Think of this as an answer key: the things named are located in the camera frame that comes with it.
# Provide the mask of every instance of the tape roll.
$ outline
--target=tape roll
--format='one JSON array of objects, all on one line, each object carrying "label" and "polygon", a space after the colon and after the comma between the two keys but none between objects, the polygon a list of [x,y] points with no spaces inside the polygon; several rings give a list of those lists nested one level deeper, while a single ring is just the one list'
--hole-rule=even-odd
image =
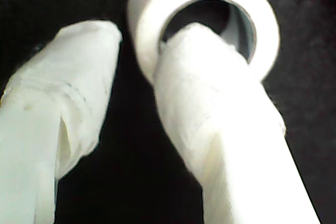
[{"label": "tape roll", "polygon": [[[179,11],[199,1],[204,0],[129,0],[130,33],[138,63],[150,83],[153,83],[153,73],[160,56],[160,42],[167,25]],[[263,80],[276,61],[280,41],[278,23],[270,4],[267,0],[220,1],[239,11],[246,28],[245,36],[250,38],[249,67],[258,80]],[[233,20],[236,18],[232,16],[231,24],[236,22]],[[235,26],[228,25],[227,30],[230,29],[231,34],[237,31]],[[225,37],[227,33],[223,31],[222,35]]]}]

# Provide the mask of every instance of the black background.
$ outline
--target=black background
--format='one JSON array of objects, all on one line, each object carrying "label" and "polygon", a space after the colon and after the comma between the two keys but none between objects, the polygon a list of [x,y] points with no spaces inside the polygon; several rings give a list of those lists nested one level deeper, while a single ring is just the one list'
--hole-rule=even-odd
[{"label": "black background", "polygon": [[[333,224],[336,2],[269,1],[279,19],[282,45],[265,87],[284,115],[287,142],[321,222]],[[137,67],[126,4],[127,0],[1,0],[2,88],[60,27],[89,18],[117,23],[124,40],[101,141],[61,180],[56,223],[203,223],[201,188],[162,130],[153,91]]]}]

